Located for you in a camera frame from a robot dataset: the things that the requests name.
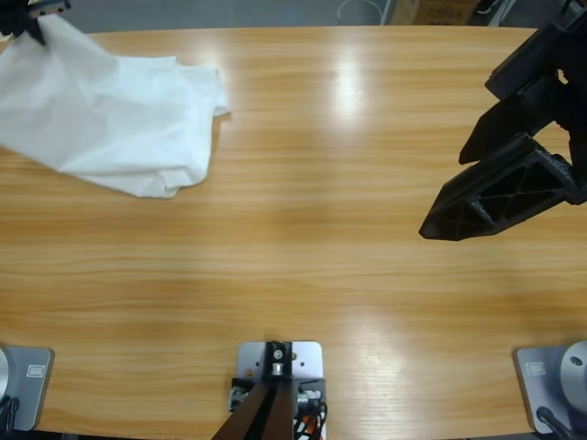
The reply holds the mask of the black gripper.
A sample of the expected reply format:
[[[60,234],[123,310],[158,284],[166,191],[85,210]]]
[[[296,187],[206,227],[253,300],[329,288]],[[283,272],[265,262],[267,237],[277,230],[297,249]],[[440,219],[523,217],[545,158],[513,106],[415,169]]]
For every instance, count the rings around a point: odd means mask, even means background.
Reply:
[[[46,45],[38,20],[31,17],[32,6],[28,0],[1,0],[1,34],[18,37],[27,32],[40,45]]]
[[[498,102],[471,131],[459,164],[480,161],[510,138],[551,122],[569,134],[577,203],[586,201],[586,10],[536,30],[492,72]]]

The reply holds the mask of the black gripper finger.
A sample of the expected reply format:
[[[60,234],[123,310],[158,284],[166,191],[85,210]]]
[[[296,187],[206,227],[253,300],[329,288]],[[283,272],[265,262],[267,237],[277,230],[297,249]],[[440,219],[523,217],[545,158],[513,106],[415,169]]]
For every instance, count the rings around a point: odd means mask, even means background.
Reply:
[[[518,134],[444,184],[419,234],[449,241],[492,236],[563,202],[577,203],[572,166]]]

